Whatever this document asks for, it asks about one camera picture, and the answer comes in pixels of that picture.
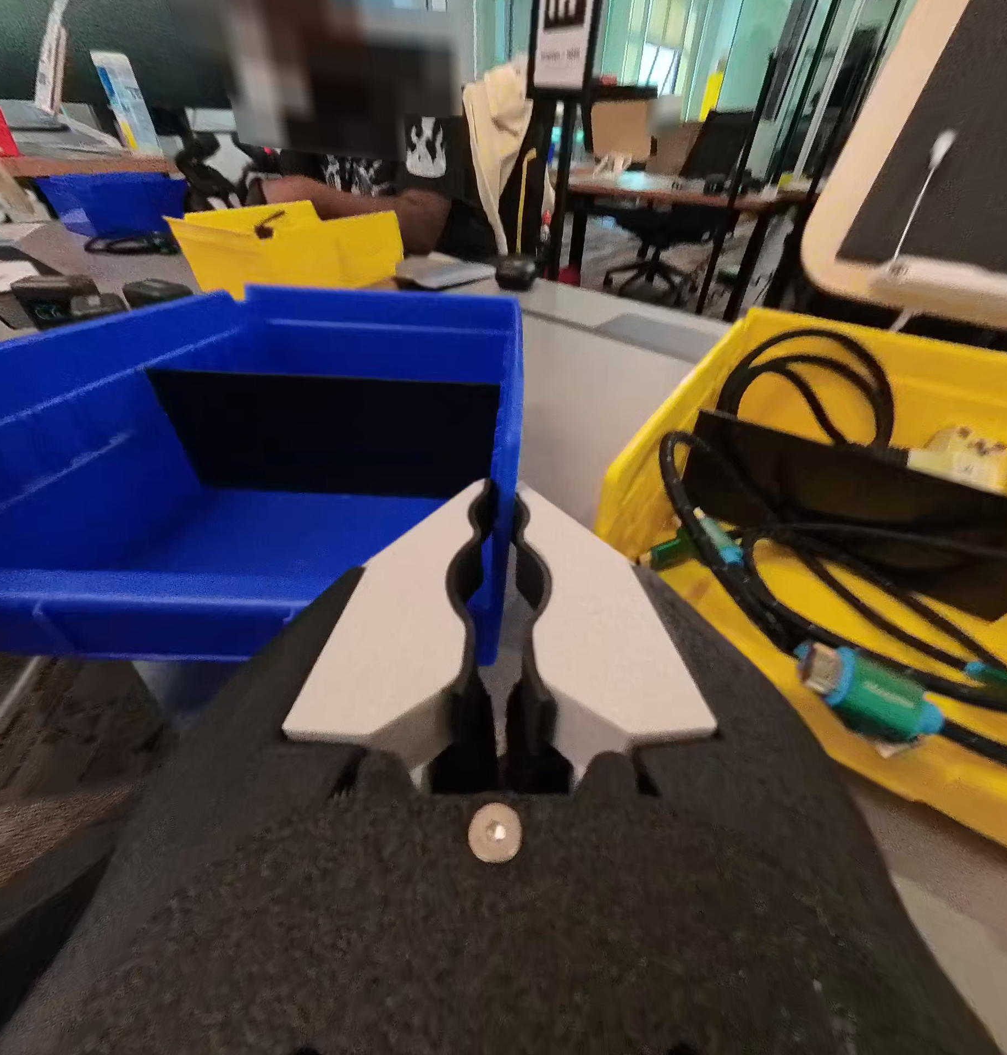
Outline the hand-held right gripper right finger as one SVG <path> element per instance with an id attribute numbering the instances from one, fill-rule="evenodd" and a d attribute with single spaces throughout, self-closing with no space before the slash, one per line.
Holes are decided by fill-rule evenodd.
<path id="1" fill-rule="evenodd" d="M 630 561 L 531 487 L 515 497 L 529 606 L 508 701 L 508 785 L 567 792 L 595 757 L 714 736 L 718 722 Z"/>

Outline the black hdmi switch with cable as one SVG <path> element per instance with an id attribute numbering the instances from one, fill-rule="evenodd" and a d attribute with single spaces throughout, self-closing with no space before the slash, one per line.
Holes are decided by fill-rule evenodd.
<path id="1" fill-rule="evenodd" d="M 873 418 L 870 443 L 858 444 L 843 435 L 829 416 L 813 384 L 801 375 L 802 366 L 835 376 L 861 395 Z M 803 400 L 815 423 L 834 447 L 861 450 L 883 463 L 1003 494 L 1007 483 L 1007 444 L 988 438 L 969 426 L 952 425 L 921 447 L 892 443 L 896 403 L 892 384 L 882 363 L 853 335 L 817 326 L 790 328 L 756 345 L 728 375 L 717 401 L 717 410 L 737 417 L 748 389 L 763 376 L 787 382 Z"/>

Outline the black office chair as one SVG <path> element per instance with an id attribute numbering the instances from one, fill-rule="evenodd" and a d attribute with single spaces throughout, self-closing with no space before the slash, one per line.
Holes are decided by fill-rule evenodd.
<path id="1" fill-rule="evenodd" d="M 711 111 L 672 178 L 672 188 L 708 196 L 723 195 L 741 159 L 745 139 L 754 132 L 754 111 Z M 694 288 L 695 271 L 674 267 L 664 253 L 679 246 L 701 246 L 720 235 L 728 236 L 734 232 L 737 217 L 721 207 L 648 204 L 619 215 L 616 222 L 640 239 L 640 248 L 636 258 L 607 269 L 602 286 L 611 289 L 616 275 L 626 272 L 628 279 L 617 290 L 619 296 L 625 298 L 636 283 L 652 287 L 656 281 L 662 281 L 673 295 L 673 304 L 678 305 L 683 294 Z"/>

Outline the black bin divider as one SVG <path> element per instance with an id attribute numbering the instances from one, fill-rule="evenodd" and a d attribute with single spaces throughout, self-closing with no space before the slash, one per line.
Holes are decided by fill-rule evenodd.
<path id="1" fill-rule="evenodd" d="M 714 519 L 838 525 L 826 541 L 893 584 L 991 624 L 1007 615 L 1006 496 L 716 410 L 698 413 L 694 435 L 727 462 L 697 448 L 683 469 Z"/>
<path id="2" fill-rule="evenodd" d="M 151 368 L 198 481 L 217 490 L 450 499 L 514 492 L 500 384 Z"/>

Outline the small black device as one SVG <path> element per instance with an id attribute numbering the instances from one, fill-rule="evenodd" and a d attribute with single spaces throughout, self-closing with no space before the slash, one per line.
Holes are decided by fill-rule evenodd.
<path id="1" fill-rule="evenodd" d="M 40 331 L 130 310 L 123 298 L 101 292 L 86 275 L 33 274 L 9 283 L 9 292 Z"/>

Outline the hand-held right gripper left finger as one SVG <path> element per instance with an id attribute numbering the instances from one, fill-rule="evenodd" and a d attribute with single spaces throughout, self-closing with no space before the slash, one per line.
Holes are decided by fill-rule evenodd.
<path id="1" fill-rule="evenodd" d="M 360 569 L 283 722 L 290 742 L 391 753 L 412 771 L 484 759 L 484 686 L 469 599 L 483 582 L 473 482 Z"/>

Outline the blue plastic bin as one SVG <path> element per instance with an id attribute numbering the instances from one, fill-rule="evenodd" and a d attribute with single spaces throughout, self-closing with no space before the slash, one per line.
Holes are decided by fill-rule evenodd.
<path id="1" fill-rule="evenodd" d="M 201 484 L 151 368 L 500 384 L 520 426 L 470 603 L 495 661 L 523 433 L 516 298 L 253 286 L 0 344 L 0 652 L 241 663 L 450 499 Z"/>
<path id="2" fill-rule="evenodd" d="M 100 173 L 38 177 L 63 227 L 88 238 L 169 233 L 182 218 L 189 185 L 162 173 Z"/>

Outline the sign on black stand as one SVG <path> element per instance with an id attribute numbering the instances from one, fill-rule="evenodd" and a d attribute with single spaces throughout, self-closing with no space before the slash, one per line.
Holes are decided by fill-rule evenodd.
<path id="1" fill-rule="evenodd" d="M 527 96 L 554 118 L 562 107 L 561 139 L 555 151 L 551 223 L 545 279 L 560 276 L 563 231 L 568 212 L 577 110 L 590 101 L 593 61 L 599 39 L 602 1 L 531 3 Z"/>

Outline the yellow plastic bin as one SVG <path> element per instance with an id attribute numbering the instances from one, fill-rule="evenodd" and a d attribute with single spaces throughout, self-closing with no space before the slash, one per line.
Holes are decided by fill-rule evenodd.
<path id="1" fill-rule="evenodd" d="M 323 220 L 310 202 L 167 218 L 205 293 L 243 299 L 249 286 L 359 289 L 395 276 L 405 258 L 391 210 Z"/>
<path id="2" fill-rule="evenodd" d="M 779 689 L 830 757 L 1007 847 L 1007 615 L 993 624 L 895 586 L 844 555 L 838 525 L 714 519 L 683 482 L 701 410 L 771 335 L 817 326 L 853 335 L 895 395 L 892 443 L 921 447 L 958 425 L 1007 444 L 1007 353 L 755 309 L 696 366 L 607 469 L 595 531 L 651 570 Z M 861 395 L 799 368 L 843 435 L 870 443 Z M 826 445 L 803 400 L 763 376 L 740 420 Z"/>

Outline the wooden-framed black panel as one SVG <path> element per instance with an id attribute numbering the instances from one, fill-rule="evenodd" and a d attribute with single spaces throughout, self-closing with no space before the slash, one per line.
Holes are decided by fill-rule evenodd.
<path id="1" fill-rule="evenodd" d="M 913 3 L 807 220 L 801 264 L 817 289 L 904 311 L 867 280 L 892 256 L 947 127 L 958 139 L 904 251 L 1007 273 L 1007 1 Z"/>

